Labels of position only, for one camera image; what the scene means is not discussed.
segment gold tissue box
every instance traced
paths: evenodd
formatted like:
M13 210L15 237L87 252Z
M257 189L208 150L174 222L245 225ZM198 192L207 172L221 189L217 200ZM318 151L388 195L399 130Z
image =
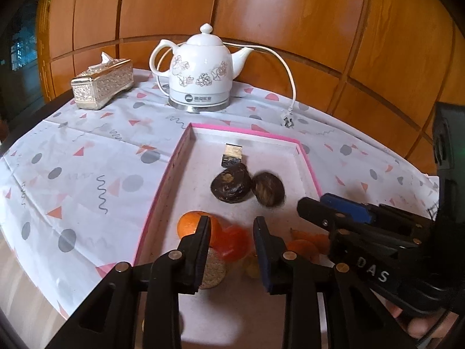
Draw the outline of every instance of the gold tissue box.
M81 109L99 110L134 84L131 59L113 59L102 53L102 60L71 80L74 101Z

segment tablecloth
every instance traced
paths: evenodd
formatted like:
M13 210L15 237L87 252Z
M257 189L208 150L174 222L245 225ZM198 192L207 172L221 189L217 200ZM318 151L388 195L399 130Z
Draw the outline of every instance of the tablecloth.
M323 193L429 216L438 182L372 138L290 99L234 82L232 102L191 114L167 104L148 71L99 111L73 100L0 159L0 226L20 264L68 317L119 261L133 262L171 155L189 122L268 131L300 140Z

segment tray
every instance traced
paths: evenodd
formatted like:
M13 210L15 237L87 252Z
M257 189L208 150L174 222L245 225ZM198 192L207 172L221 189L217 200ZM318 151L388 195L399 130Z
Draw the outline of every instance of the tray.
M223 170L221 158L226 143L242 146L242 162L251 175L268 170L281 178L286 193L282 206L263 207L252 193L239 204L224 203L212 195L210 183ZM228 223L247 227L251 237L256 216L264 216L271 234L285 241L290 240L290 227L322 233L319 227L301 219L296 210L300 198L319 199L320 194L310 162L297 140L259 131L190 124L163 176L134 262L154 261L176 248L180 242L178 219L191 210L215 214L224 227ZM231 264L217 287L199 290L196 295L179 295L179 305L184 349L281 348L285 296L266 293L261 281L243 274L241 261ZM324 312L320 315L325 332Z

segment white teapot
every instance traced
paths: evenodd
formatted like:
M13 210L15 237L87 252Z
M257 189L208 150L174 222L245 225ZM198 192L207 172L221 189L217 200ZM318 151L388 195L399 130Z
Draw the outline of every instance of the white teapot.
M169 78L169 104L188 111L221 110L229 105L229 93L235 79L253 51L244 47L231 54L222 40L210 34L213 27L201 26L201 34L180 46L162 39L150 55L149 66L157 76ZM164 47L171 47L173 59L165 72L157 71L155 57Z

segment kettle handle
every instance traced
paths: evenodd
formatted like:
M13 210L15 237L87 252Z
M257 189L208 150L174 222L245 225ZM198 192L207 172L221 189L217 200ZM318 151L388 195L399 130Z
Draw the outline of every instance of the kettle handle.
M155 49L152 51L152 54L150 55L150 59L148 61L148 65L154 75L168 77L171 72L169 69L164 72L160 72L157 70L157 67L155 66L155 57L160 52L160 50L164 47L171 47L171 49L173 50L173 53L175 52L175 50L179 48L178 45L175 44L174 42L167 40L167 39L162 39L160 43L158 43L158 46L155 47Z

